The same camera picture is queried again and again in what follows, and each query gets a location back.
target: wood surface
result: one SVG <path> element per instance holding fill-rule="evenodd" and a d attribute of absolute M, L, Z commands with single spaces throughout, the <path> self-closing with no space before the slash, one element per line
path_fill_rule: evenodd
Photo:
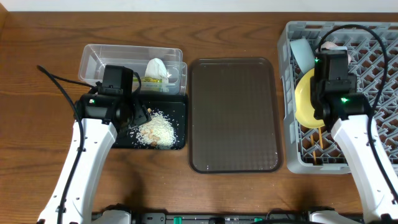
<path fill-rule="evenodd" d="M 51 196 L 72 136 L 72 111 L 35 68 L 73 80 L 86 44 L 176 47 L 198 58 L 265 57 L 275 73 L 277 41 L 288 21 L 390 21 L 398 14 L 12 12 L 0 40 L 0 222 L 34 223 Z M 62 83 L 77 100 L 82 86 Z M 197 174 L 180 151 L 112 149 L 95 210 L 126 203 L 143 212 L 267 213 L 326 205 L 360 213 L 351 175 Z"/>
<path fill-rule="evenodd" d="M 6 22 L 7 15 L 8 15 L 7 9 L 0 3 L 0 36 L 1 36 L 2 27 Z"/>

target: lattice crate wall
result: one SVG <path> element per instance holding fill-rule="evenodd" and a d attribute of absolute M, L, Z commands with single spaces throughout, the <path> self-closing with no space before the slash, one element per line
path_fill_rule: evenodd
<path fill-rule="evenodd" d="M 304 23 L 298 24 L 298 26 L 302 26 L 303 29 L 299 29 L 300 31 L 290 31 L 289 33 L 289 24 L 294 24 L 294 22 L 290 22 L 287 24 L 285 29 L 287 38 L 289 41 L 306 38 L 312 49 L 318 45 L 321 37 L 328 32 L 330 29 L 341 26 L 343 24 L 349 24 L 349 22 L 297 22 Z M 388 78 L 387 83 L 384 87 L 384 91 L 380 101 L 378 102 L 377 110 L 378 112 L 375 115 L 375 120 L 377 123 L 377 129 L 380 135 L 380 138 L 383 142 L 384 149 L 387 152 L 391 162 L 393 164 L 398 164 L 398 30 L 389 29 L 390 27 L 396 28 L 395 26 L 391 26 L 391 24 L 381 24 L 381 23 L 372 23 L 371 26 L 368 25 L 371 29 L 374 29 L 376 33 L 378 33 L 385 46 L 387 47 L 387 54 L 390 58 L 389 61 L 389 69 L 388 69 Z M 368 98 L 370 104 L 374 103 L 374 98 L 376 97 L 377 88 L 380 85 L 382 72 L 383 72 L 383 57 L 380 45 L 370 34 L 367 34 L 365 31 L 359 32 L 359 30 L 351 30 L 344 29 L 336 31 L 331 34 L 328 38 L 328 41 L 334 42 L 339 46 L 347 46 L 348 53 L 351 55 L 352 61 L 349 64 L 349 72 L 355 74 L 358 78 L 358 91 L 363 92 L 365 96 Z M 290 49 L 289 45 L 289 63 L 291 67 L 291 71 L 293 71 L 293 86 L 296 87 L 297 83 L 303 77 L 303 73 L 300 71 L 297 63 L 294 59 L 293 53 Z M 330 133 L 326 131 L 325 128 L 322 128 L 322 142 L 323 149 L 320 147 L 319 135 L 317 129 L 308 129 L 306 127 L 301 126 L 296 120 L 296 142 L 297 149 L 300 153 L 300 157 L 302 162 L 306 164 L 341 164 L 345 165 L 346 161 L 344 155 L 342 154 L 338 145 L 332 139 Z M 313 136 L 315 144 L 311 144 L 311 136 Z M 314 161 L 313 153 L 315 152 L 316 162 Z M 300 170 L 297 164 L 294 166 L 295 170 L 292 172 L 301 172 L 307 173 L 307 170 Z M 323 173 L 322 170 L 314 170 L 316 173 Z"/>

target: yellow plate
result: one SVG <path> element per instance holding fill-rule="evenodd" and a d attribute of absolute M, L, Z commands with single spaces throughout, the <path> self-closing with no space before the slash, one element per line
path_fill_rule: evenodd
<path fill-rule="evenodd" d="M 323 120 L 317 120 L 313 117 L 314 109 L 311 105 L 311 83 L 314 69 L 311 69 L 303 76 L 294 90 L 296 99 L 296 119 L 307 128 L 319 128 L 324 126 Z"/>

